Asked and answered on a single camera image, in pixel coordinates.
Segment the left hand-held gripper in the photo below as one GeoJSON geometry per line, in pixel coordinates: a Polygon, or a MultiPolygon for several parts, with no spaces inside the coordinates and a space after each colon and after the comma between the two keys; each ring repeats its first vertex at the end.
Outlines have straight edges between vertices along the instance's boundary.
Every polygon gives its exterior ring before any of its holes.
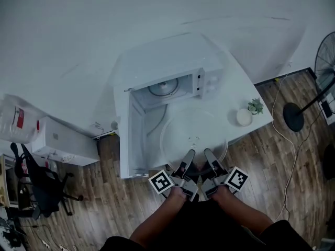
{"type": "Polygon", "coordinates": [[[154,176],[149,178],[149,183],[154,188],[157,194],[163,194],[169,191],[172,187],[181,188],[182,192],[187,196],[189,201],[193,201],[198,193],[196,183],[186,175],[186,172],[191,165],[195,151],[189,150],[182,159],[177,170],[161,170],[154,176]]]}

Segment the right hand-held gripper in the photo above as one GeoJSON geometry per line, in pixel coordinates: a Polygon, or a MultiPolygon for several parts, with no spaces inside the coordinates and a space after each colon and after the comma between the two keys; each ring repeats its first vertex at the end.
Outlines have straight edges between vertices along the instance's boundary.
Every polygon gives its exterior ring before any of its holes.
{"type": "Polygon", "coordinates": [[[209,148],[204,150],[204,155],[207,159],[204,174],[209,176],[201,186],[205,200],[209,200],[220,186],[228,187],[233,191],[233,194],[242,190],[249,179],[247,173],[238,167],[231,168],[229,171],[223,170],[220,162],[209,148]]]}

